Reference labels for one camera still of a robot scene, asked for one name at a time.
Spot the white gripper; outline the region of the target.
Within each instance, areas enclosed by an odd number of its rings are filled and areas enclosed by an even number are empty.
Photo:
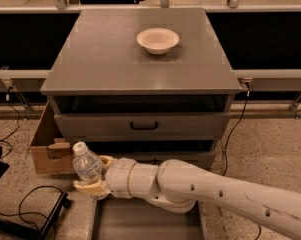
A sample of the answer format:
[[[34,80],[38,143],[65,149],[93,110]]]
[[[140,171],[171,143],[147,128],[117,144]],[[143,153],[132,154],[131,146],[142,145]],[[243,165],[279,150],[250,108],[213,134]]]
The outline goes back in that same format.
[[[105,174],[106,184],[102,180],[91,184],[84,181],[74,181],[74,187],[84,194],[98,198],[105,198],[109,194],[108,188],[110,193],[116,198],[131,199],[129,177],[137,162],[128,158],[116,160],[116,158],[108,155],[100,155],[99,158],[102,162],[102,169],[107,170]]]

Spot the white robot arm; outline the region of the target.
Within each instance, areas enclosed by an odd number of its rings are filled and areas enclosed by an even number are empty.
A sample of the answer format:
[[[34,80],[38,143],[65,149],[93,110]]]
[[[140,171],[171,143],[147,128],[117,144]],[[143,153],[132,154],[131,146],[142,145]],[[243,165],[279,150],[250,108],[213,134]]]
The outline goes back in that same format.
[[[292,240],[301,240],[301,193],[211,173],[170,159],[160,165],[102,158],[106,172],[95,183],[76,181],[82,193],[101,199],[140,198],[162,209],[185,213],[196,202],[211,202]]]

